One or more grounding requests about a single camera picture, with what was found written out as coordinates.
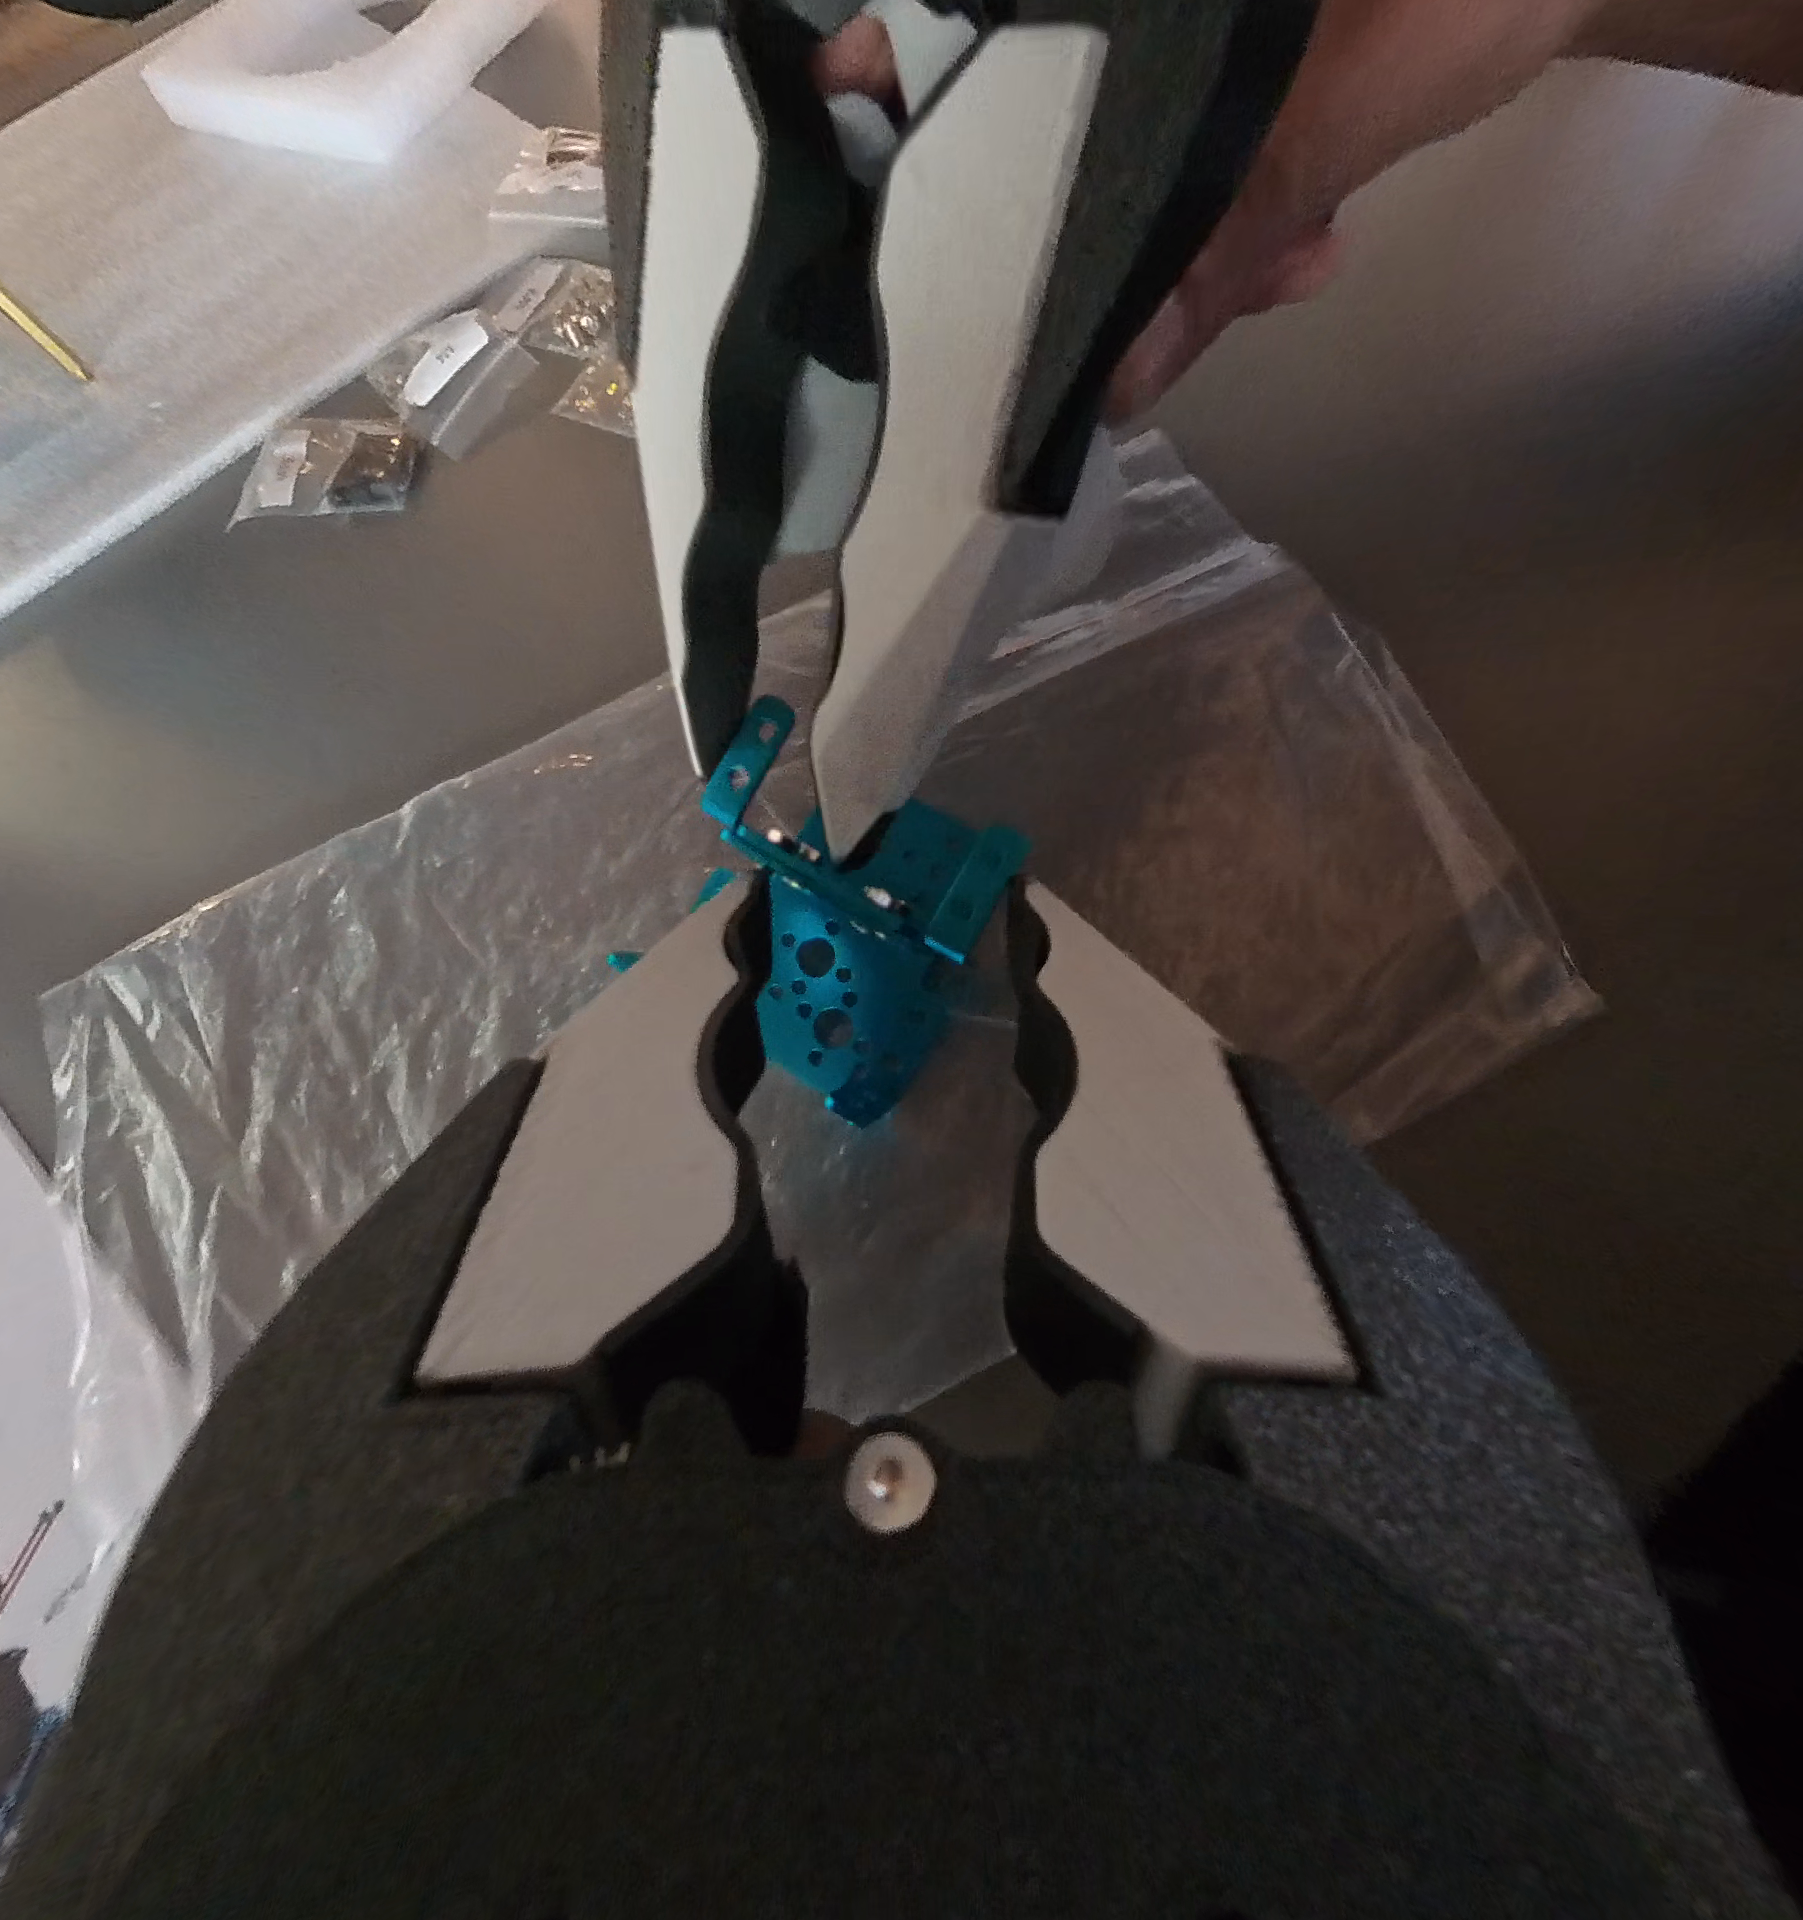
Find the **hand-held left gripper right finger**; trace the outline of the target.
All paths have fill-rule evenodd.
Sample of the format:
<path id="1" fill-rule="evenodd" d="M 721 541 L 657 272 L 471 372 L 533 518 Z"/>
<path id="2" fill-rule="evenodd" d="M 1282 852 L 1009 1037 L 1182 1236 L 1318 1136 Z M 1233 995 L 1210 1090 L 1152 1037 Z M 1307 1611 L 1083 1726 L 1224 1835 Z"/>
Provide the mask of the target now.
<path id="1" fill-rule="evenodd" d="M 1044 885 L 1009 897 L 1033 1102 L 1003 1302 L 1038 1378 L 1357 1378 L 1218 1032 Z"/>

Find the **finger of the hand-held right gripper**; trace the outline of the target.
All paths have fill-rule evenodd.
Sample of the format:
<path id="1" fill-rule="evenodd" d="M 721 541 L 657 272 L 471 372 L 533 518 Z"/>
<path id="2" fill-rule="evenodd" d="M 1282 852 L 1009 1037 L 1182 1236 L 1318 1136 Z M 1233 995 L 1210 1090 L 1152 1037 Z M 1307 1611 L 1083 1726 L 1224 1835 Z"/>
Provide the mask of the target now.
<path id="1" fill-rule="evenodd" d="M 874 238 L 882 430 L 811 724 L 841 862 L 914 797 L 972 676 L 1071 553 L 1063 513 L 1009 507 L 1003 460 L 1102 65 L 1102 30 L 1003 26 L 890 168 Z"/>
<path id="2" fill-rule="evenodd" d="M 770 551 L 770 418 L 744 302 L 761 130 L 721 25 L 657 38 L 636 442 L 672 698 L 697 775 L 740 730 Z"/>

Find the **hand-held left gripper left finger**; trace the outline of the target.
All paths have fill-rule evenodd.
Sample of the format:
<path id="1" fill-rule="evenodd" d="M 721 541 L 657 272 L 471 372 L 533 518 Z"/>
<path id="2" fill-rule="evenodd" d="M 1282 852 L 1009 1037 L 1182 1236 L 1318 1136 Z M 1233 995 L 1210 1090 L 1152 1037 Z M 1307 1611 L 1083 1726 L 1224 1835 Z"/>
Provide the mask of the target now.
<path id="1" fill-rule="evenodd" d="M 628 1351 L 764 1220 L 740 1113 L 764 1074 L 756 880 L 729 880 L 538 1055 L 418 1386 L 557 1378 Z"/>

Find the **blue metal bracket assembly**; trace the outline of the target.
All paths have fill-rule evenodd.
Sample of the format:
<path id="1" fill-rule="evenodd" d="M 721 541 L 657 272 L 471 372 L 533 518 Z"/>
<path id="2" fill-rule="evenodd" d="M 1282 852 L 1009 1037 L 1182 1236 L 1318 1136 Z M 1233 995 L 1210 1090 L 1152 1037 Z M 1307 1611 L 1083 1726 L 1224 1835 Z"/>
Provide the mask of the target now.
<path id="1" fill-rule="evenodd" d="M 548 1045 L 601 1100 L 609 1140 L 663 1163 L 734 1155 L 768 1071 L 821 1110 L 871 1128 L 895 1110 L 960 1025 L 1009 1029 L 1024 836 L 911 801 L 841 862 L 818 814 L 759 822 L 794 707 L 756 698 L 699 790 L 728 862 L 688 910 L 609 958 L 610 981 Z"/>

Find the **person's right hand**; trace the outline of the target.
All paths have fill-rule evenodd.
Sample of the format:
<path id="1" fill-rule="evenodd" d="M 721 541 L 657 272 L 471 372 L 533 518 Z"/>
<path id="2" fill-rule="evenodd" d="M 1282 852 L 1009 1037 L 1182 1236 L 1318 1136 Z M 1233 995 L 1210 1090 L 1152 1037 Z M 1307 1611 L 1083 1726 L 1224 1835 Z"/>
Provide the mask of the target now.
<path id="1" fill-rule="evenodd" d="M 1244 185 L 1110 377 L 1129 418 L 1236 318 L 1306 299 L 1336 264 L 1348 195 L 1414 145 L 1439 91 L 1444 2 L 1325 2 Z"/>

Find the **clear plastic bag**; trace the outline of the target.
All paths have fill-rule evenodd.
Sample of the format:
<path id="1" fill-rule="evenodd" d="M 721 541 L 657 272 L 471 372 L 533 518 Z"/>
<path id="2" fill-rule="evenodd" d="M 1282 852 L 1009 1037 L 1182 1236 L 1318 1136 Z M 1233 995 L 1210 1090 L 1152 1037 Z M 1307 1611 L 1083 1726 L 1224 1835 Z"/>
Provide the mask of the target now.
<path id="1" fill-rule="evenodd" d="M 1009 637 L 926 801 L 1022 828 L 1038 880 L 1357 1140 L 1597 1013 L 1383 641 L 1161 432 L 1116 473 L 1102 571 Z M 653 682 L 48 991 L 56 1186 L 90 1236 L 87 1489 L 165 1473 L 303 1274 L 724 856 Z M 1009 1354 L 995 1283 L 1028 1102 L 998 937 L 979 972 L 875 1128 L 778 1074 L 745 1108 L 826 1410 L 903 1410 Z"/>

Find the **pile of small screw bags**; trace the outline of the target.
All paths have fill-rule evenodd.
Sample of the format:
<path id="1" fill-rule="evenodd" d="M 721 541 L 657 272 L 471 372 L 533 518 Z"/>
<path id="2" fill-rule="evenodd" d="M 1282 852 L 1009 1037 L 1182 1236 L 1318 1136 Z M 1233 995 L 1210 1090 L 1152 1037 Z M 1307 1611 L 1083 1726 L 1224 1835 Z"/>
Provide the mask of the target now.
<path id="1" fill-rule="evenodd" d="M 606 241 L 601 131 L 529 134 L 501 179 L 490 219 L 557 248 L 502 272 L 472 304 L 410 329 L 364 371 L 375 417 L 296 417 L 271 428 L 229 526 L 268 518 L 374 518 L 407 507 L 429 456 L 472 455 L 553 367 L 571 377 L 552 410 L 632 434 L 632 377 L 617 348 L 617 288 L 578 250 Z"/>

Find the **white foam strip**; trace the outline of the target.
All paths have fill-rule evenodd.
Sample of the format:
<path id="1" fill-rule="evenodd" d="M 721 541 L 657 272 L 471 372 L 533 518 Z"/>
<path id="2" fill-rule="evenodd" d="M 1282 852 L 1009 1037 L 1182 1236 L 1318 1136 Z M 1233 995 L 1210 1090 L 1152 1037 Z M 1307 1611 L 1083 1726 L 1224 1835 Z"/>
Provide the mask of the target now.
<path id="1" fill-rule="evenodd" d="M 215 2 L 141 75 L 178 130 L 346 162 L 391 162 L 448 112 L 547 2 L 421 2 L 383 31 L 364 2 Z"/>

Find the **white foam sheet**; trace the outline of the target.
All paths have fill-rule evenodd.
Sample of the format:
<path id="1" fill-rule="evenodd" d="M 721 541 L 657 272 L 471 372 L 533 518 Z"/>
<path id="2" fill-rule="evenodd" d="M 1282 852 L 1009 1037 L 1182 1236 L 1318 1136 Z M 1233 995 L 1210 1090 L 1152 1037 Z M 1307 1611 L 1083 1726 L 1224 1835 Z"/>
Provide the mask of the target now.
<path id="1" fill-rule="evenodd" d="M 383 162 L 183 130 L 144 69 L 198 19 L 0 130 L 0 621 L 518 261 L 490 215 L 547 125 L 597 125 L 601 2 L 540 2 Z"/>

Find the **open instruction manual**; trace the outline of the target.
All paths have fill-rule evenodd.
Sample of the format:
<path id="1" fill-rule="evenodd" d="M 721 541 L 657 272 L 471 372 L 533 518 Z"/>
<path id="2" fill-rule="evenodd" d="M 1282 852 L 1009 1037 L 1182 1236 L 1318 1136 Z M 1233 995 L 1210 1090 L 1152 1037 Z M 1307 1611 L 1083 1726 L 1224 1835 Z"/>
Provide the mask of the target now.
<path id="1" fill-rule="evenodd" d="M 0 1872 L 188 1410 L 0 1108 Z"/>

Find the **brass rod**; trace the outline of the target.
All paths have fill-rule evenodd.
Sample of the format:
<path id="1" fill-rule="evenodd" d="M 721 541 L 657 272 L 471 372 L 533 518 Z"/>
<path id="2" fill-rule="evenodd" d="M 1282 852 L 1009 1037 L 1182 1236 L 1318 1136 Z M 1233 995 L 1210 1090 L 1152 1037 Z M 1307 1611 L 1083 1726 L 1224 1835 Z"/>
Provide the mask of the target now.
<path id="1" fill-rule="evenodd" d="M 72 382 L 91 383 L 91 371 L 44 323 L 14 292 L 0 283 L 0 317 L 41 348 Z"/>

